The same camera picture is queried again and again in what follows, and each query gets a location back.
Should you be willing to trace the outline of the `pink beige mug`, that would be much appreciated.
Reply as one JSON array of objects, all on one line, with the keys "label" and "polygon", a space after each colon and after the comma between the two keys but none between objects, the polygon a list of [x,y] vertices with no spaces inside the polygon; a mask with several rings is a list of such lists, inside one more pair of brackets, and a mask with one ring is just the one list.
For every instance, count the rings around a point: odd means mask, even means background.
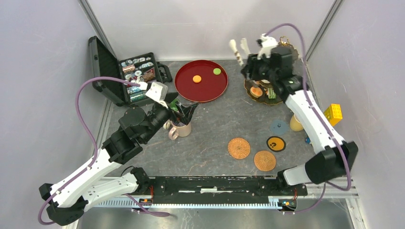
[{"label": "pink beige mug", "polygon": [[170,120],[163,125],[163,128],[168,130],[168,137],[170,140],[176,140],[178,137],[187,137],[192,131],[191,123],[185,125],[181,122],[175,123]]}]

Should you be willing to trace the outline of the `layered green cake slice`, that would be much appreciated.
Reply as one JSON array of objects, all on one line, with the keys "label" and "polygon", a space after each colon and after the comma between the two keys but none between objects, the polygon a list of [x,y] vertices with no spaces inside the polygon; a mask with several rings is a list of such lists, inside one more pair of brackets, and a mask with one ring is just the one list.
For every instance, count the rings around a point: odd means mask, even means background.
[{"label": "layered green cake slice", "polygon": [[269,99],[276,99],[276,97],[277,97],[277,95],[276,95],[276,93],[274,92],[273,88],[268,88],[266,94],[267,94],[267,97],[268,97]]}]

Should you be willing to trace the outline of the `orange macaron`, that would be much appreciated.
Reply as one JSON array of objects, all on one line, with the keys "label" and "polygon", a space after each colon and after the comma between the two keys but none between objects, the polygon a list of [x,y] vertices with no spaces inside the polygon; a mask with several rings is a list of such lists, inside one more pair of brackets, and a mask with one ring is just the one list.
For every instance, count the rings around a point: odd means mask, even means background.
[{"label": "orange macaron", "polygon": [[200,75],[195,75],[195,76],[193,76],[192,80],[194,83],[200,83],[202,78]]}]

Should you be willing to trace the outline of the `orange fruit tart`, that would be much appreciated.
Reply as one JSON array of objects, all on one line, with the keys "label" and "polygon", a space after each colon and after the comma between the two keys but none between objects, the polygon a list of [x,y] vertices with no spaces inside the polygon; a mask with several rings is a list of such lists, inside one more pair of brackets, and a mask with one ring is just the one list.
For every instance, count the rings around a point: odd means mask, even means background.
[{"label": "orange fruit tart", "polygon": [[263,91],[259,87],[251,87],[250,94],[255,98],[259,98],[263,95]]}]

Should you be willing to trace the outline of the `green macaron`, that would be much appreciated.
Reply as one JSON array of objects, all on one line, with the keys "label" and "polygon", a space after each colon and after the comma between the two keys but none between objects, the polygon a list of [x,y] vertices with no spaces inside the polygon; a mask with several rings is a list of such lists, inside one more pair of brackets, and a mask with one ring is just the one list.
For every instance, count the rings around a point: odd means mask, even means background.
[{"label": "green macaron", "polygon": [[221,72],[222,72],[222,71],[221,71],[220,68],[214,68],[214,69],[213,69],[213,74],[214,74],[214,75],[219,75],[219,74],[221,74]]}]

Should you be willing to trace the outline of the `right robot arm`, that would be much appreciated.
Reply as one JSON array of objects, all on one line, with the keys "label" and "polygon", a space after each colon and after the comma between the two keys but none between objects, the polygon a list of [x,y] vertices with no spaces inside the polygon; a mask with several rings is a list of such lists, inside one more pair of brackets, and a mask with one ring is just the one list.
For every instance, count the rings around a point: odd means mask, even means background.
[{"label": "right robot arm", "polygon": [[276,189],[287,195],[301,183],[330,183],[337,177],[347,177],[358,153],[354,141],[346,141],[331,126],[316,104],[308,88],[307,76],[293,71],[293,54],[287,46],[272,48],[269,55],[249,54],[241,70],[246,80],[270,82],[274,92],[294,113],[311,140],[315,156],[306,163],[278,172]]}]

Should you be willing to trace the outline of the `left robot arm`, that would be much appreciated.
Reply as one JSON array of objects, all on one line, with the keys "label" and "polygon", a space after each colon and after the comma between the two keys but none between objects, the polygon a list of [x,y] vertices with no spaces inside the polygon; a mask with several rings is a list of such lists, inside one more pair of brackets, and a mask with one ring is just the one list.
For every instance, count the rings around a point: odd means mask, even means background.
[{"label": "left robot arm", "polygon": [[138,155],[143,150],[142,145],[161,128],[167,128],[169,122],[189,124],[198,103],[176,102],[175,106],[177,109],[173,110],[155,102],[148,112],[141,107],[129,108],[119,119],[118,130],[95,150],[88,162],[62,181],[39,187],[45,201],[41,211],[47,212],[50,221],[43,221],[41,212],[38,221],[43,225],[66,226],[109,198],[134,192],[147,193],[150,179],[140,167],[100,185],[96,182]]}]

